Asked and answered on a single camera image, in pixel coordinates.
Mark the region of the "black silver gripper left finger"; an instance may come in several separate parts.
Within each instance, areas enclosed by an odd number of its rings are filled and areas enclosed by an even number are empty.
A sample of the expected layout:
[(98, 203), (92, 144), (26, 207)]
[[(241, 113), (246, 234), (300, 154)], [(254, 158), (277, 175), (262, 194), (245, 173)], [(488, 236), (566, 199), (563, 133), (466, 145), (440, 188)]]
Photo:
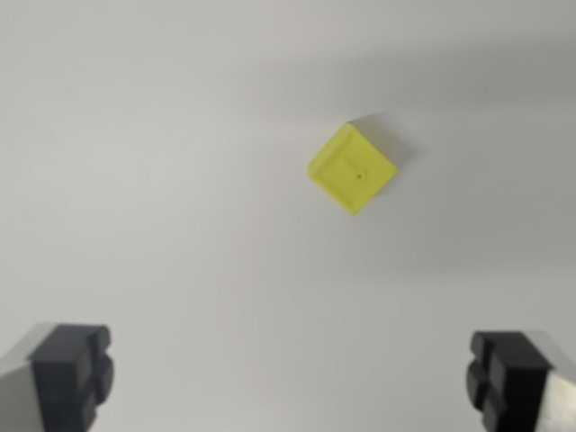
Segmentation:
[(1, 355), (3, 431), (88, 431), (113, 387), (105, 325), (39, 323)]

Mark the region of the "black silver gripper right finger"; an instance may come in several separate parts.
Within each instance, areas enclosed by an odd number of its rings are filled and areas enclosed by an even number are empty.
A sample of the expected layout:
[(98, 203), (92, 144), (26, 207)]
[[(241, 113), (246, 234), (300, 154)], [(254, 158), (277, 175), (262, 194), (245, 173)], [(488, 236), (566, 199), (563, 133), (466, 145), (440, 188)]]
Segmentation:
[(543, 331), (476, 331), (470, 403), (490, 432), (573, 431), (575, 359)]

